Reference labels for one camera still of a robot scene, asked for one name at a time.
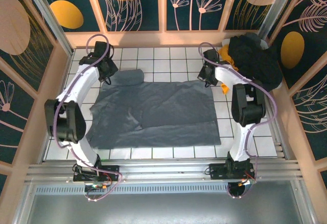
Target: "ventilation grille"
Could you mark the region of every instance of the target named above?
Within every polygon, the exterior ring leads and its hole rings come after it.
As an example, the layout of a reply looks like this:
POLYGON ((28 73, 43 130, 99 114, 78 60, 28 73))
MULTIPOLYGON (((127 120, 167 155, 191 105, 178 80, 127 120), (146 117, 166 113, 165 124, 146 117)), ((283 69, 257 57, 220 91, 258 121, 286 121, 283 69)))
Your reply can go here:
MULTIPOLYGON (((226 183, 185 183, 185 184, 124 184, 116 187, 112 194, 151 194, 151 193, 194 193, 225 192, 226 183)), ((90 193, 102 194, 109 189, 98 189, 90 193)), ((36 195, 79 195, 84 194, 83 185, 38 186, 36 195)))

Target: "white tile floor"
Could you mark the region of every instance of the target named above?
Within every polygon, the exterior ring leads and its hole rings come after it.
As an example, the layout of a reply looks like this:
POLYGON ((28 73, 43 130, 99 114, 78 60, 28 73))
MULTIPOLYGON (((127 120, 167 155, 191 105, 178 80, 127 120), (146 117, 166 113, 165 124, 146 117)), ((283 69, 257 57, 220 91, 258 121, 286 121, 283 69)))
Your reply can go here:
MULTIPOLYGON (((75 50, 67 82, 77 72, 78 61, 85 56, 85 49, 75 50)), ((202 67, 198 48, 124 48, 115 49, 113 60, 122 70, 141 69, 147 82, 184 82, 196 80, 202 67)), ((231 91, 225 96, 219 86, 211 87, 214 95, 221 145, 168 148, 123 148, 96 150, 101 159, 182 159, 182 158, 225 158, 232 147, 236 123, 231 117, 231 91)), ((90 89, 83 105, 82 114, 87 130, 92 124, 89 108, 94 104, 100 90, 97 82, 90 89)), ((262 157, 276 157, 276 146, 269 125, 256 129, 254 141, 249 148, 251 154, 262 157)), ((53 140, 49 141, 45 160, 73 159, 67 149, 59 149, 53 140)))

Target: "black garment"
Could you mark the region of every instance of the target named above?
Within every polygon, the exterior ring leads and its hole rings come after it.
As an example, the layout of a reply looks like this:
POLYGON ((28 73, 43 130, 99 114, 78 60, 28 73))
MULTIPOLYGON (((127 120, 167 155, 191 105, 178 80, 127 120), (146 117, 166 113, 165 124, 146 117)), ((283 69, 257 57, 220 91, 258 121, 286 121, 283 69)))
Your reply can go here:
POLYGON ((234 60, 239 73, 249 79, 257 79, 263 88, 271 91, 282 82, 282 72, 277 62, 274 47, 262 50, 253 34, 235 36, 230 39, 228 54, 234 60))

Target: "dark gray towel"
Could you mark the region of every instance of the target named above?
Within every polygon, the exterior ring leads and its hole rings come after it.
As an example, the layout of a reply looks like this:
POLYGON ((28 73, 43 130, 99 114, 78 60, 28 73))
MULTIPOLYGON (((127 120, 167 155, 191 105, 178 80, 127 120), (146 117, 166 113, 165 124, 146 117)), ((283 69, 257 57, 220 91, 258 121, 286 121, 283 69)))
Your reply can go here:
POLYGON ((141 70, 103 84, 86 135, 98 149, 220 145, 212 91, 202 81, 143 82, 141 70))

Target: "yellow cloth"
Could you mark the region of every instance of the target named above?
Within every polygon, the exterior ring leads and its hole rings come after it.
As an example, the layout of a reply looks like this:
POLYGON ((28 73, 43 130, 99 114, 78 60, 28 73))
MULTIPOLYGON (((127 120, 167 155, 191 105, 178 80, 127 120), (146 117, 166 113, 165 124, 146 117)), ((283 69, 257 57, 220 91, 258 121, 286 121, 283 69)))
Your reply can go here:
POLYGON ((233 59, 228 55, 228 47, 228 44, 224 45, 220 50, 218 50, 218 53, 221 55, 223 60, 230 63, 230 65, 233 66, 233 69, 238 72, 239 69, 235 66, 233 59))

